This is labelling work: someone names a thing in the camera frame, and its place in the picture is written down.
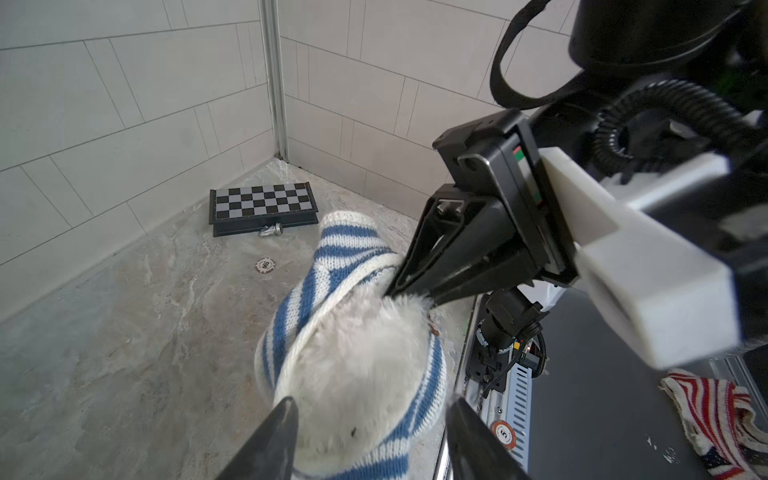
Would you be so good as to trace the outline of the aluminium mounting rail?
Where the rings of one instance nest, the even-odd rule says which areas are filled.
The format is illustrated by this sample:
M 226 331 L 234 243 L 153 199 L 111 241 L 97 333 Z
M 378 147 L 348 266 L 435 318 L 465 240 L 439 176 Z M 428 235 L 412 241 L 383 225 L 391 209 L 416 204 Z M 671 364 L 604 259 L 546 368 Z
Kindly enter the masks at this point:
M 482 296 L 478 295 L 474 299 L 460 362 L 457 365 L 454 392 L 461 394 L 467 400 L 488 427 L 500 422 L 499 426 L 494 427 L 494 435 L 497 439 L 502 439 L 499 431 L 504 433 L 509 430 L 514 433 L 514 446 L 508 453 L 526 472 L 529 466 L 532 370 L 515 365 L 507 374 L 506 390 L 502 393 L 491 390 L 486 397 L 482 396 L 480 384 L 472 380 L 466 372 L 472 356 L 475 330 L 482 306 Z

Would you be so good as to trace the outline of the blue white striped sweater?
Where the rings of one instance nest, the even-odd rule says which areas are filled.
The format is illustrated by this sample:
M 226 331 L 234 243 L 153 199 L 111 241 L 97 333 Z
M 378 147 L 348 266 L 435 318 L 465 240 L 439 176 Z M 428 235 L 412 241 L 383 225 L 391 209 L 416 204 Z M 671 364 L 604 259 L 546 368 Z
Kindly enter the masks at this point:
M 432 304 L 386 293 L 401 262 L 371 217 L 327 214 L 307 275 L 259 340 L 262 396 L 298 408 L 298 477 L 405 479 L 413 444 L 442 412 L 447 366 Z

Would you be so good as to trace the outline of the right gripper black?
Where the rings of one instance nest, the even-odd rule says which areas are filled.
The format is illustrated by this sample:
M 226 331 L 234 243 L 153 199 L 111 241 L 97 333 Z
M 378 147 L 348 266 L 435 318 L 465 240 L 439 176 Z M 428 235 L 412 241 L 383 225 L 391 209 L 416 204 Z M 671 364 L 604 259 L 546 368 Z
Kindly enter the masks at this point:
M 387 297 L 439 306 L 536 280 L 577 282 L 574 240 L 534 133 L 522 113 L 507 110 L 434 141 L 452 183 L 428 199 Z

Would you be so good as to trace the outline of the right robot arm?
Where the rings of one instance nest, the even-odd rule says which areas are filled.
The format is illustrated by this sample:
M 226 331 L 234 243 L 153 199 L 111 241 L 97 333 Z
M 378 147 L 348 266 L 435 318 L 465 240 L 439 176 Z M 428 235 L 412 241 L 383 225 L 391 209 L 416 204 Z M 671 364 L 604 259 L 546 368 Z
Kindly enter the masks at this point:
M 767 340 L 767 5 L 584 1 L 578 74 L 532 98 L 491 62 L 497 113 L 434 141 L 451 176 L 388 295 L 441 305 L 582 280 L 607 324 L 666 369 Z

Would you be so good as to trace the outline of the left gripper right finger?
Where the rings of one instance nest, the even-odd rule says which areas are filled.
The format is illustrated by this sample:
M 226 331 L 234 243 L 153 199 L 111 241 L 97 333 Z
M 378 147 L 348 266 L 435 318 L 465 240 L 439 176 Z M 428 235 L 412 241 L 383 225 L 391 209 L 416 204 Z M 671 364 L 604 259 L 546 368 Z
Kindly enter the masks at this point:
M 447 403 L 446 433 L 454 479 L 530 479 L 460 395 Z

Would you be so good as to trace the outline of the small round token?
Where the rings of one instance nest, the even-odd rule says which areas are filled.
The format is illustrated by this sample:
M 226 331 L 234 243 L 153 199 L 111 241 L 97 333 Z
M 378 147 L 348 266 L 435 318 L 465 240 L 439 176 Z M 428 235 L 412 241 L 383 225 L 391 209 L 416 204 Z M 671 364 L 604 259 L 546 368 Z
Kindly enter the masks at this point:
M 259 259 L 255 264 L 255 269 L 261 274 L 271 273 L 276 268 L 276 263 L 273 259 L 263 257 Z

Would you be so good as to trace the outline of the small silver metal piece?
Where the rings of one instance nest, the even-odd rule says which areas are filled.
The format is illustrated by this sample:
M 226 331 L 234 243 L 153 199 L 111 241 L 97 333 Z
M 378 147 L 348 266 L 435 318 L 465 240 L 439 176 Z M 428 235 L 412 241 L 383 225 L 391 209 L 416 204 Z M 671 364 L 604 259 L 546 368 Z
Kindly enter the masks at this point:
M 266 226 L 259 231 L 261 238 L 267 238 L 272 236 L 281 236 L 283 234 L 283 226 L 280 223 L 275 223 L 270 226 Z

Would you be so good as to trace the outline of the white teddy bear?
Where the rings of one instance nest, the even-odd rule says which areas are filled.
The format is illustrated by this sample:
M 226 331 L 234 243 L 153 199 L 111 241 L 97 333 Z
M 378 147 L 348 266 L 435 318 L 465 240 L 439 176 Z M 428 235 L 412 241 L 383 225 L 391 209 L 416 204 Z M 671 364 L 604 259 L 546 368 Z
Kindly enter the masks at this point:
M 404 419 L 428 367 L 429 300 L 354 288 L 306 326 L 283 364 L 276 396 L 299 410 L 294 465 L 340 473 Z

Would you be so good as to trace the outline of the black white checkerboard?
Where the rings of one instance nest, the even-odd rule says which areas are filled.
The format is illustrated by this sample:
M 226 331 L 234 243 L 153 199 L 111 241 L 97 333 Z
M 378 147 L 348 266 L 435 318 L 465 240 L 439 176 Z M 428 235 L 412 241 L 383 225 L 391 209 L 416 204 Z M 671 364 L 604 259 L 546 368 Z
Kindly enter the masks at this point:
M 222 188 L 209 192 L 209 224 L 214 237 L 318 223 L 318 207 L 308 182 Z

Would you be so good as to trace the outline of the red round sticker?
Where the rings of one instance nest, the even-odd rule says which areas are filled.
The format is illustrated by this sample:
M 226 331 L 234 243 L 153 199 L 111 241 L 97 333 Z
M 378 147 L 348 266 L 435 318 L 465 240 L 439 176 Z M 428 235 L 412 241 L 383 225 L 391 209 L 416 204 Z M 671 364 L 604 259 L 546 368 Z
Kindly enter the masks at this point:
M 517 445 L 517 434 L 514 428 L 505 420 L 496 420 L 490 427 L 496 439 L 506 450 L 513 450 Z

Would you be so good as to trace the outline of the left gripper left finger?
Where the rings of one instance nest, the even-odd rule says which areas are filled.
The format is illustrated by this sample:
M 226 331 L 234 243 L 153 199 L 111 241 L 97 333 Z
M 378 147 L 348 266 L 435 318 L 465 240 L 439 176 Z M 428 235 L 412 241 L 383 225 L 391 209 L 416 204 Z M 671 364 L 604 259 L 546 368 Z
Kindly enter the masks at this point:
M 299 410 L 284 397 L 239 449 L 216 480 L 288 480 L 292 478 Z

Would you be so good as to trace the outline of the stars and stripes cloth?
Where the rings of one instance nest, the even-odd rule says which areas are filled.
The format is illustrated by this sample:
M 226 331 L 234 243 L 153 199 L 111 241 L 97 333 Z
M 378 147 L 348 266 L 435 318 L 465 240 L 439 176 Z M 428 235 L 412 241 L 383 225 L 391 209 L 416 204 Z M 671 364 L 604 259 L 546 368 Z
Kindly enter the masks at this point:
M 767 432 L 756 423 L 746 388 L 673 369 L 660 389 L 674 403 L 687 440 L 712 478 L 767 477 Z

